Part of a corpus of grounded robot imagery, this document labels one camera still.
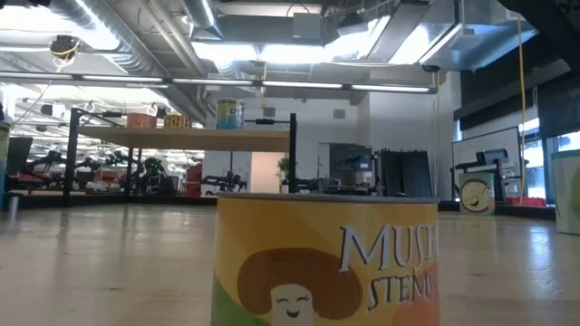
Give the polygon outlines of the grey metal post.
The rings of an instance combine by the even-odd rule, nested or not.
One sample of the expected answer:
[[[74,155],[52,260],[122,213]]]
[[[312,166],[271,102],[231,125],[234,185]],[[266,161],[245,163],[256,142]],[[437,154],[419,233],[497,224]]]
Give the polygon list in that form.
[[[19,207],[19,198],[18,194],[12,194],[9,197],[8,201],[8,210],[7,210],[7,220],[10,224],[15,224],[17,220],[18,214],[18,207]]]

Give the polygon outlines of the whiteboard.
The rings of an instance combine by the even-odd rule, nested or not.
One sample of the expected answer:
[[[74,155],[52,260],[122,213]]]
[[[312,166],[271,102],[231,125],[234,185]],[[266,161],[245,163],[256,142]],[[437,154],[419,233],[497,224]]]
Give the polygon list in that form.
[[[509,158],[517,161],[521,169],[521,145],[520,136],[517,127],[501,129],[483,135],[470,137],[461,141],[452,143],[452,167],[459,163],[466,163],[476,160],[478,151],[491,149],[506,149]],[[453,178],[452,179],[452,198],[457,200],[459,196],[454,195]]]

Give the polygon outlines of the dark computer monitor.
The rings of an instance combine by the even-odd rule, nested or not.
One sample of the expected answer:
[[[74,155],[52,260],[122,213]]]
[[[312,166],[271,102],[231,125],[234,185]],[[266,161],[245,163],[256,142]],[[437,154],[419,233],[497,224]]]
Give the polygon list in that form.
[[[6,166],[8,175],[14,175],[24,169],[33,140],[33,138],[28,137],[10,138]]]

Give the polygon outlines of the orange white can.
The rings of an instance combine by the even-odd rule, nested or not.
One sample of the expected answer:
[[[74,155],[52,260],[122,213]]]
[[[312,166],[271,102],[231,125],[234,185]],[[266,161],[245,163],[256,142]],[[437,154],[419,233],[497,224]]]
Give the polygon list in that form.
[[[126,127],[130,129],[156,129],[157,117],[145,113],[128,113]]]

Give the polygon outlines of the dark wall monitor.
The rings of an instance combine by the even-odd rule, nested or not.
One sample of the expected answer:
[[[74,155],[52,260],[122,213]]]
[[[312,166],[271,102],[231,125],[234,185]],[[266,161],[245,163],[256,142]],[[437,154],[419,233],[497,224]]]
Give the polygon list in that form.
[[[331,172],[371,172],[372,148],[356,144],[329,145]]]

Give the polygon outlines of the red bin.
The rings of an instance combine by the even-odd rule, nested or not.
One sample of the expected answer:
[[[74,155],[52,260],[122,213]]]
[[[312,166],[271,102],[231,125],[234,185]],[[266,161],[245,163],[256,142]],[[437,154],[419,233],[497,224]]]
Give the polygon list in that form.
[[[507,203],[512,206],[546,207],[546,201],[541,197],[508,197]]]

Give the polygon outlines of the wooden shelf with black frame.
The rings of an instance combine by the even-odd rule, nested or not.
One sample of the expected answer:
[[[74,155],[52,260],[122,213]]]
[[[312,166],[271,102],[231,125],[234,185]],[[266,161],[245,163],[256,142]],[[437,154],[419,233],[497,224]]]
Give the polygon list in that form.
[[[288,191],[297,192],[296,148],[297,115],[285,122],[288,131],[241,129],[132,129],[125,127],[82,127],[80,118],[86,110],[73,108],[69,122],[63,200],[70,204],[73,187],[73,165],[76,162],[78,136],[103,139],[129,149],[128,166],[132,166],[134,149],[178,149],[228,152],[279,152],[289,155]]]

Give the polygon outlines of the potted green plant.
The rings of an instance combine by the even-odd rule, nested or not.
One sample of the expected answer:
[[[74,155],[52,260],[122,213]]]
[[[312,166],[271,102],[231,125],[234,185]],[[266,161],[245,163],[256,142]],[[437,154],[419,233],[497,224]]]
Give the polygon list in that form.
[[[278,176],[281,186],[287,186],[288,193],[296,193],[298,191],[296,164],[290,158],[280,158],[277,161]]]

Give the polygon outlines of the black equipment cart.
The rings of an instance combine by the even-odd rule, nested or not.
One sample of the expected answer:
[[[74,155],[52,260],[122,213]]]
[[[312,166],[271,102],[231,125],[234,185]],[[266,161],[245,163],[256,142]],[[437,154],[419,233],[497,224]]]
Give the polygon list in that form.
[[[522,174],[517,161],[512,161],[506,149],[478,151],[476,160],[459,163],[449,170],[453,178],[454,195],[459,195],[459,177],[465,173],[490,174],[497,203],[506,204],[509,197],[518,197]]]

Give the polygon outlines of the long ceiling light strip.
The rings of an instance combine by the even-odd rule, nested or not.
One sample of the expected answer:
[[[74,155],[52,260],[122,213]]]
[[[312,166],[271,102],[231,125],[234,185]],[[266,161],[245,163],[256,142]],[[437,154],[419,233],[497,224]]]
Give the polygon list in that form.
[[[392,93],[419,93],[434,94],[435,87],[390,85],[390,84],[355,84],[312,81],[273,81],[273,80],[228,80],[210,78],[170,78],[170,77],[142,77],[95,75],[59,72],[9,72],[0,71],[0,82],[30,82],[30,83],[118,83],[126,87],[159,88],[169,85],[201,85],[225,87],[258,87],[258,88],[296,88],[331,91],[373,91]]]

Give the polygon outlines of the pink green teal can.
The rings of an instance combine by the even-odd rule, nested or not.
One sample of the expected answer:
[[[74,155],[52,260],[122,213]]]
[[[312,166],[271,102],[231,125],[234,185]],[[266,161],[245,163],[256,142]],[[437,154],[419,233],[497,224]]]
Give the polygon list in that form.
[[[495,214],[495,186],[491,173],[470,172],[459,176],[459,210],[466,215]]]

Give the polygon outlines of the yellow mushroom can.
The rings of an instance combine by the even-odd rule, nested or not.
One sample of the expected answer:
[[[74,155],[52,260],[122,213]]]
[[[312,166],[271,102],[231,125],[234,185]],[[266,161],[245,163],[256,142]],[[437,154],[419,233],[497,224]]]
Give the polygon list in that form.
[[[223,194],[211,326],[440,326],[431,198]]]

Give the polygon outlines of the yellow bean-pattern can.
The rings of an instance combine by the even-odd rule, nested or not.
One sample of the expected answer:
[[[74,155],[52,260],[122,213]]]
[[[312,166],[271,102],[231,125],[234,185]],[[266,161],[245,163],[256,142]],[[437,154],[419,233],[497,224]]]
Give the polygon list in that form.
[[[191,129],[192,120],[182,115],[167,115],[164,118],[164,129]]]

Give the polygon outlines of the red cabinet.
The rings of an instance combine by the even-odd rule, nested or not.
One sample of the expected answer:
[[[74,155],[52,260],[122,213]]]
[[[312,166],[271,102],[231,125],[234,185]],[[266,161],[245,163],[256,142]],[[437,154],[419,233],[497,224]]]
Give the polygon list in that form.
[[[185,196],[186,197],[200,197],[201,196],[201,182],[202,182],[202,168],[203,165],[198,163],[191,166],[186,171],[185,180]]]

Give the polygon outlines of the black folding panels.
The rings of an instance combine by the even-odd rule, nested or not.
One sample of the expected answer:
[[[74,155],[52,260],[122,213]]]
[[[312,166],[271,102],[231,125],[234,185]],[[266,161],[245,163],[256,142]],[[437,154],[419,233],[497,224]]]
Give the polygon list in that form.
[[[434,197],[427,151],[381,149],[375,157],[376,187],[384,197]]]

